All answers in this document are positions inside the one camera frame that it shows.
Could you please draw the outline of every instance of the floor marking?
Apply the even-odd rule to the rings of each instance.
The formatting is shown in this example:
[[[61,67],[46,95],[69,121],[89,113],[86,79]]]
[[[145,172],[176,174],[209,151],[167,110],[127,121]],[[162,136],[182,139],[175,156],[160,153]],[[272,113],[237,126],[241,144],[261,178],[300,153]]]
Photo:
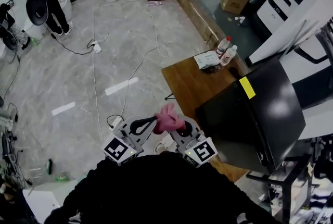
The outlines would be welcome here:
[[[107,88],[105,90],[105,93],[106,93],[106,95],[110,95],[110,94],[115,93],[116,91],[118,91],[118,90],[120,90],[120,89],[122,89],[124,87],[127,87],[128,85],[131,85],[131,84],[137,82],[138,80],[139,79],[137,77],[130,79],[130,83],[129,83],[128,80],[125,80],[125,81],[123,81],[123,82],[121,82],[121,83],[119,83],[119,84],[117,84],[115,86]]]
[[[57,114],[59,114],[61,112],[64,112],[64,111],[66,111],[66,110],[68,110],[68,109],[70,109],[70,108],[72,108],[74,106],[75,106],[75,102],[70,103],[68,105],[60,106],[57,109],[52,110],[52,116],[55,116],[55,115],[57,115]]]

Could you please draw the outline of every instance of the yellow tape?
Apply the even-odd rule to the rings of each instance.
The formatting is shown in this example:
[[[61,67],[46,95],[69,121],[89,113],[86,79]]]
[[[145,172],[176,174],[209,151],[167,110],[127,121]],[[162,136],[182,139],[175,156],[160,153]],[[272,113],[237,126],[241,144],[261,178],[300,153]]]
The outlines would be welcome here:
[[[244,77],[244,78],[240,79],[239,82],[243,86],[244,91],[246,92],[248,98],[249,99],[253,98],[255,96],[255,92],[254,92],[248,78]]]

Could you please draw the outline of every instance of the marble floor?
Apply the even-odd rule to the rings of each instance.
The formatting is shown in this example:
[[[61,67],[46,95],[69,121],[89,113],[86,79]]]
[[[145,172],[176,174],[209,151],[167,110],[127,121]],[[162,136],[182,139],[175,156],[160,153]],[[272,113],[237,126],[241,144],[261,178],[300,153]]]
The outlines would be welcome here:
[[[106,118],[120,114],[126,88],[111,95],[105,89],[127,80],[141,61],[143,54],[156,47],[152,19],[154,18],[158,44],[170,51],[164,58],[157,49],[149,52],[134,77],[127,94],[123,117],[153,114],[167,102],[164,97],[170,89],[161,69],[207,50],[205,42],[176,0],[164,1],[159,6],[149,6],[147,0],[136,0],[113,6],[102,6],[104,0],[93,0],[95,18],[108,30],[107,40],[100,44],[102,52],[96,54],[95,78],[98,109],[103,137],[109,133]],[[78,0],[72,4],[72,21],[75,26],[68,36],[59,41],[67,48],[85,53],[86,45],[93,38],[92,0]],[[95,21],[95,39],[102,41],[107,35],[105,28]],[[18,140],[16,150],[25,177],[30,177],[32,168],[44,168],[47,160],[54,162],[53,175],[40,182],[60,175],[79,179],[95,168],[104,157],[96,98],[94,92],[93,54],[76,55],[58,44],[48,34],[38,46],[30,45],[21,56],[21,65],[15,82],[5,100],[5,106],[13,102],[18,107],[18,123],[14,134]],[[17,68],[17,61],[7,53],[0,61],[0,93],[3,96]],[[53,116],[52,110],[75,103],[70,108]],[[146,153],[162,139],[151,136],[146,142]]]

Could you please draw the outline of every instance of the table leg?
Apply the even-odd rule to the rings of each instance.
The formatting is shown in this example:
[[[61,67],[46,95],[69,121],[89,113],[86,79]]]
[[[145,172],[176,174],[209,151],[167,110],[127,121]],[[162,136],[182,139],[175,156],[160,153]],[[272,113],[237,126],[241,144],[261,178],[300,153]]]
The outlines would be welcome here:
[[[170,99],[175,99],[175,97],[172,97],[173,93],[168,95],[166,98],[164,98],[164,100],[170,100]]]

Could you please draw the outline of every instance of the wooden table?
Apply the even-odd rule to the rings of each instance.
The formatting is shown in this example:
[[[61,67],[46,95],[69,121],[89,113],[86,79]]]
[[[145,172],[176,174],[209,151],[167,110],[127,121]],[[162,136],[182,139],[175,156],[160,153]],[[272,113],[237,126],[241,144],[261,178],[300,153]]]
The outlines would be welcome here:
[[[198,122],[195,109],[236,80],[228,71],[231,66],[237,68],[241,76],[248,73],[243,61],[236,56],[224,69],[212,74],[200,70],[193,57],[163,68],[162,74],[184,115]],[[222,163],[218,158],[213,159],[211,164],[232,182],[247,172],[245,169]]]

